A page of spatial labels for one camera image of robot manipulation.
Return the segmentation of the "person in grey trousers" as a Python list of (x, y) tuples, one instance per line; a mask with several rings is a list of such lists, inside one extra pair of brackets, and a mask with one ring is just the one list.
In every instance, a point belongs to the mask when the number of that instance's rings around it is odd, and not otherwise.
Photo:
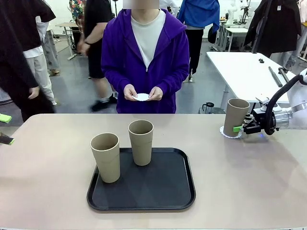
[(47, 62), (47, 69), (50, 76), (57, 76), (60, 74), (58, 53), (56, 51), (55, 43), (51, 30), (46, 31), (44, 41), (42, 43), (45, 59)]

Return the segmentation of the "person in blue jacket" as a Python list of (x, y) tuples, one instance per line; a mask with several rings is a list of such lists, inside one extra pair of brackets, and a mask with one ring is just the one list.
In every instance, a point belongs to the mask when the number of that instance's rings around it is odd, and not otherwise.
[(184, 23), (189, 42), (189, 78), (196, 73), (199, 64), (204, 29), (214, 23), (220, 26), (218, 0), (183, 0), (177, 18)]

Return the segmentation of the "tall beige cup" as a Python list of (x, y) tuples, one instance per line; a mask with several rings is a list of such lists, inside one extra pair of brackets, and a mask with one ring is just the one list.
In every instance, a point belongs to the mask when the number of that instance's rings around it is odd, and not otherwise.
[(119, 138), (113, 133), (102, 133), (90, 142), (100, 176), (105, 183), (113, 183), (120, 177)]
[(153, 129), (153, 124), (147, 120), (136, 120), (128, 126), (133, 160), (138, 166), (151, 162)]
[(242, 126), (249, 107), (250, 103), (245, 100), (238, 98), (228, 100), (223, 129), (226, 136), (234, 138), (238, 135), (239, 131), (235, 132), (233, 129)]

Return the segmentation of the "white background desk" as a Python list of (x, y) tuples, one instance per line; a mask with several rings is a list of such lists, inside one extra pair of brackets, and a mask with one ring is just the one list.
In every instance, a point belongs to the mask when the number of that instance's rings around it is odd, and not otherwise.
[(220, 25), (217, 32), (217, 38), (214, 44), (214, 49), (218, 52), (230, 52), (233, 42), (239, 38), (241, 42), (239, 47), (244, 43), (244, 39), (248, 29), (239, 25)]

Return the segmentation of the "person in plaid shirt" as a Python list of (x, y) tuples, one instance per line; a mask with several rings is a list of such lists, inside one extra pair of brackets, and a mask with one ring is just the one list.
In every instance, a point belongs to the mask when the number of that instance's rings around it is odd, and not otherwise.
[(84, 26), (85, 5), (86, 0), (69, 0), (72, 18), (79, 27)]

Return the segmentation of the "white rectangular table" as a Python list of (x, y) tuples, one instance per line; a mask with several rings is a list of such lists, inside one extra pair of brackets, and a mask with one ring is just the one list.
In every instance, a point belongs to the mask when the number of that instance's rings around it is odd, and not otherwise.
[(275, 83), (268, 66), (276, 73), (283, 85), (286, 84), (278, 68), (281, 67), (261, 53), (248, 52), (207, 52), (209, 60), (225, 82), (221, 101), (223, 110), (231, 98), (248, 101), (251, 105), (258, 103), (256, 96), (271, 98), (279, 87)]

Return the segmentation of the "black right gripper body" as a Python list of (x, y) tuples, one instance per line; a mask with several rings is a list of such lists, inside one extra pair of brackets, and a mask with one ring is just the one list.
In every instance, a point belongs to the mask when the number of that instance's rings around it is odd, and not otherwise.
[(243, 132), (246, 134), (254, 134), (261, 132), (265, 127), (265, 111), (260, 108), (253, 109), (246, 114), (243, 122)]

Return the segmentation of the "black glass kettle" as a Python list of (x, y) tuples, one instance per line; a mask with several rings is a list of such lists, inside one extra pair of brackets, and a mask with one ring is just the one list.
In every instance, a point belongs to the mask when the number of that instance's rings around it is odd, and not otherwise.
[(204, 114), (211, 114), (214, 108), (214, 103), (207, 102), (202, 105), (202, 110)]

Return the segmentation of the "person in black tee, white trousers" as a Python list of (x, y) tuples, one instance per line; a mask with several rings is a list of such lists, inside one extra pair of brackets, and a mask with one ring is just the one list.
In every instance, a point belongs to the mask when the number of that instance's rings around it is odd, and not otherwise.
[(43, 0), (23, 0), (25, 39), (23, 53), (35, 79), (53, 105), (57, 105), (47, 70), (47, 61), (42, 44), (45, 41), (49, 22), (55, 18), (53, 11)]

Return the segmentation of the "person in black tee and shorts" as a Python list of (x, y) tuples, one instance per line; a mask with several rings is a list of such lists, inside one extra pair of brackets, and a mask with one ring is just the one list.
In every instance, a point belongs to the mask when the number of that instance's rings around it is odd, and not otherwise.
[(117, 103), (118, 93), (105, 78), (101, 69), (102, 39), (107, 23), (112, 19), (109, 0), (86, 0), (84, 28), (79, 50), (88, 56), (89, 77), (94, 82), (98, 99), (91, 105), (93, 112)]

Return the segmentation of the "person's left forearm, purple sleeve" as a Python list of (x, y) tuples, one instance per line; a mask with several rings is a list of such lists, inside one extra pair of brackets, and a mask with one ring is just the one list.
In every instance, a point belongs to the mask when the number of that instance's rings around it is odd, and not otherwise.
[(162, 77), (157, 87), (163, 92), (163, 96), (169, 96), (175, 94), (181, 89), (183, 81), (189, 74), (189, 65), (179, 65), (175, 67), (170, 74)]

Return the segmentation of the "black coat on stand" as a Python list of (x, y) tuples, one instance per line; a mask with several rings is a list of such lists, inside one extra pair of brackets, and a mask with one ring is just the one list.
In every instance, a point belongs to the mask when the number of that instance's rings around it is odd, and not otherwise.
[(274, 53), (294, 51), (302, 34), (296, 0), (261, 0), (254, 11), (244, 46), (270, 57)]

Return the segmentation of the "person in long black coat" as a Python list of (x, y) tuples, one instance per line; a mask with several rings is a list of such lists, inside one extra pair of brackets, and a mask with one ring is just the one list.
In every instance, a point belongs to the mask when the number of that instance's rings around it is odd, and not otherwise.
[(40, 92), (1, 0), (0, 88), (21, 110), (23, 121), (33, 115), (55, 112), (52, 103)]

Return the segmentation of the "white scalloped paper coaster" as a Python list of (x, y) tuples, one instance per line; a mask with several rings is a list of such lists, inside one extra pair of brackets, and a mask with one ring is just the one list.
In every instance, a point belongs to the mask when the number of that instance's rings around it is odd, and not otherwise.
[(144, 102), (147, 101), (150, 97), (146, 93), (138, 93), (137, 96), (132, 96), (136, 101)]
[(241, 130), (242, 130), (242, 127), (241, 127), (241, 126), (238, 126), (237, 128), (239, 129), (239, 132), (238, 132), (238, 134), (237, 134), (235, 137), (230, 137), (230, 136), (226, 135), (226, 134), (224, 133), (224, 126), (221, 126), (220, 129), (219, 129), (219, 131), (220, 131), (220, 133), (221, 133), (224, 137), (226, 137), (226, 138), (238, 139), (238, 138), (241, 138), (241, 137), (242, 137), (242, 131), (241, 131)]

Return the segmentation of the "person in purple hoodie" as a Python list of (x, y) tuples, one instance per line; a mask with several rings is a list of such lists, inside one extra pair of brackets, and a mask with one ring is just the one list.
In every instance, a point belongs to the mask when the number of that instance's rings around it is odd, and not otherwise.
[[(117, 17), (107, 23), (102, 40), (102, 65), (114, 66), (134, 86), (149, 94), (162, 77), (189, 65), (186, 27), (159, 0), (125, 0)], [(160, 101), (129, 101), (118, 93), (120, 114), (173, 114), (176, 93)]]

